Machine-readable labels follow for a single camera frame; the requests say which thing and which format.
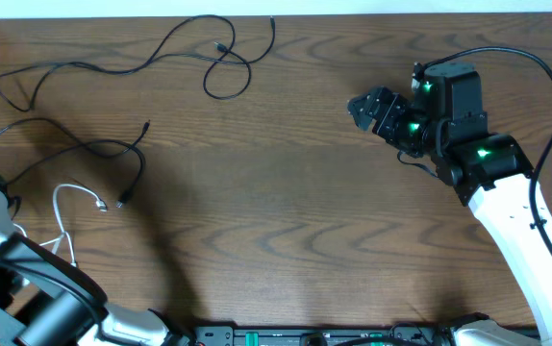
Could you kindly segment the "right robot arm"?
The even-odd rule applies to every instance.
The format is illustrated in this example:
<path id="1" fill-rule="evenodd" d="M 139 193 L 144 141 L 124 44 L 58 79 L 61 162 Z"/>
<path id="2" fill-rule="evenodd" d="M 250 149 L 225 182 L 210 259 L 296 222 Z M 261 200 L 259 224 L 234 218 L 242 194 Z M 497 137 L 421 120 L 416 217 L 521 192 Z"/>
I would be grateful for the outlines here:
<path id="1" fill-rule="evenodd" d="M 431 175 L 454 188 L 508 263 L 534 315 L 536 344 L 552 345 L 552 215 L 533 165 L 512 136 L 489 131 L 473 64 L 418 68 L 412 90 L 407 100 L 377 86 L 350 99 L 347 111 L 399 154 L 431 158 Z"/>

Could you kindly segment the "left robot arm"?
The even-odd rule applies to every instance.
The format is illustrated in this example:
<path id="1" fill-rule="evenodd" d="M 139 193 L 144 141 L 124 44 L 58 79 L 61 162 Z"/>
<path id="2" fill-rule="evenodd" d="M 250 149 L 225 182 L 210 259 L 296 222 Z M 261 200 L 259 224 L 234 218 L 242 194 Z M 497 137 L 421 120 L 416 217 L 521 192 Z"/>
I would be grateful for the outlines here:
<path id="1" fill-rule="evenodd" d="M 109 303 L 88 275 L 20 232 L 0 180 L 0 345 L 189 345 L 161 314 Z"/>

